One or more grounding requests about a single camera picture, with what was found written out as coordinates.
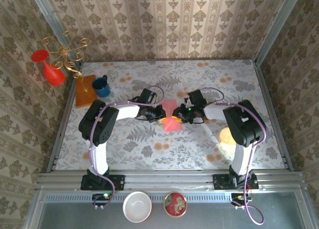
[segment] red patterned bowl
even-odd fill
[[[171,217],[178,218],[186,213],[186,198],[179,192],[171,192],[164,199],[164,210]]]

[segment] pink cloth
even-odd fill
[[[172,117],[174,109],[177,108],[176,100],[165,100],[161,104],[166,113],[166,118],[162,120],[164,132],[180,131],[183,129],[180,122]]]

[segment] wooden board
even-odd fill
[[[82,83],[81,78],[75,79],[75,107],[90,106],[97,99],[95,90],[92,88],[92,82],[95,75],[85,76]]]

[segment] metal extrusion bar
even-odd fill
[[[117,192],[112,203],[123,203],[130,193]],[[44,203],[92,203],[94,193],[47,193]],[[152,203],[162,203],[167,193],[150,193]],[[230,203],[231,193],[183,193],[188,203]]]
[[[285,140],[284,140],[284,136],[283,136],[283,133],[282,133],[280,126],[279,126],[279,122],[278,122],[278,119],[277,119],[277,116],[275,113],[275,108],[274,108],[273,103],[271,101],[271,97],[270,97],[270,94],[269,94],[269,91],[268,91],[268,88],[266,85],[266,81],[265,81],[263,72],[258,64],[255,64],[255,71],[256,71],[257,79],[259,81],[260,89],[261,89],[262,94],[264,96],[265,104],[266,104],[266,107],[267,107],[267,110],[269,113],[269,118],[270,118],[271,124],[272,124],[273,129],[274,129],[274,134],[275,134],[275,137],[276,137],[276,140],[278,143],[279,150],[285,156],[288,169],[290,171],[294,171],[294,166],[293,166],[293,163],[291,162],[291,158],[289,156],[289,152],[288,152]]]
[[[288,170],[254,170],[254,173],[259,181],[260,192],[275,191],[276,188],[281,188],[283,190],[287,185],[305,187],[303,176],[299,172],[290,172]],[[86,171],[84,170],[40,174],[35,188],[36,190],[41,190],[44,186],[48,191],[80,192],[81,180],[85,174]],[[228,174],[228,171],[150,170],[141,172],[114,171],[111,172],[111,174],[126,176],[124,192],[134,190],[147,190],[148,192],[167,192],[172,190],[213,192],[212,175]],[[232,192],[241,192],[241,190],[232,190]]]
[[[61,22],[58,20],[49,0],[34,0],[41,10],[45,20],[50,25],[56,39],[61,45],[67,46],[69,44],[69,39],[64,36],[64,29]],[[76,59],[76,52],[69,52],[71,58]]]
[[[259,51],[257,52],[255,62],[257,62],[258,64],[261,64],[264,61],[268,51],[275,42],[276,37],[278,36],[279,32],[284,26],[296,2],[297,0],[284,0],[281,8],[279,9],[274,19],[271,28],[269,29],[261,47],[259,48]]]
[[[46,172],[49,173],[52,171],[53,168],[53,164],[55,161],[55,158],[59,156],[60,153],[60,149],[61,149],[61,145],[63,142],[63,138],[64,138],[64,134],[66,131],[66,127],[67,127],[67,123],[69,120],[69,116],[72,110],[72,104],[73,104],[73,100],[75,97],[75,80],[73,80],[72,85],[71,85],[71,89],[70,89],[70,93],[69,93],[69,97],[67,99],[66,105],[65,105],[65,109],[64,109],[64,113],[60,122],[60,126],[55,138],[55,142],[53,145],[53,149],[52,149],[52,153],[51,153],[51,157],[49,160],[49,164],[48,167],[46,169]]]

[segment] red vase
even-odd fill
[[[46,50],[38,50],[31,56],[33,62],[44,63],[44,77],[53,86],[59,86],[65,81],[65,75],[58,69],[56,65],[48,64],[45,60],[48,58],[49,53]]]

